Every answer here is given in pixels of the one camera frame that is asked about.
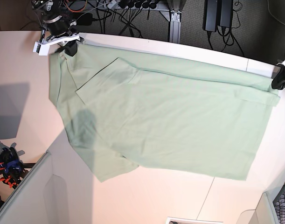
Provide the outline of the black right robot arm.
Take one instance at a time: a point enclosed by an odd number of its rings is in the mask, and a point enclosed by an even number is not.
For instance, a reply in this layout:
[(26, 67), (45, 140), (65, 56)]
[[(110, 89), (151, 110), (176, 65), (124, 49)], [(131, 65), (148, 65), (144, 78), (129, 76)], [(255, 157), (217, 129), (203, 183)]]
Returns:
[(64, 9), (63, 0), (33, 0), (33, 11), (41, 22), (40, 39), (34, 43), (33, 52), (46, 56), (52, 45), (58, 44), (59, 51), (69, 56), (77, 53), (77, 43), (83, 42), (79, 31), (75, 29), (76, 19), (69, 10)]

